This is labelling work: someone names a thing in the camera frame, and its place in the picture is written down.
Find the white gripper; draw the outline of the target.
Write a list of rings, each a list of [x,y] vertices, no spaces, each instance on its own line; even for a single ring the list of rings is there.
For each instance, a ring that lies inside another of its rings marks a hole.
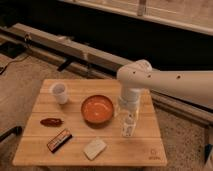
[[[134,114],[134,119],[135,119],[135,125],[137,125],[139,120],[139,114],[140,114],[140,109],[138,108],[140,103],[140,96],[141,96],[140,89],[128,88],[128,87],[121,88],[121,93],[118,97],[118,104],[115,106],[115,112],[114,112],[114,117],[119,121],[120,124],[122,122],[122,114],[121,114],[121,108],[122,108],[126,110],[136,109]]]

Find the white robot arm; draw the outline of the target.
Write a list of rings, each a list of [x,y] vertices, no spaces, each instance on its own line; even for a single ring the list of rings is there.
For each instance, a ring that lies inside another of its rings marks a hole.
[[[121,85],[119,107],[130,112],[139,108],[142,89],[213,110],[213,71],[153,70],[147,60],[139,60],[120,67],[116,78]]]

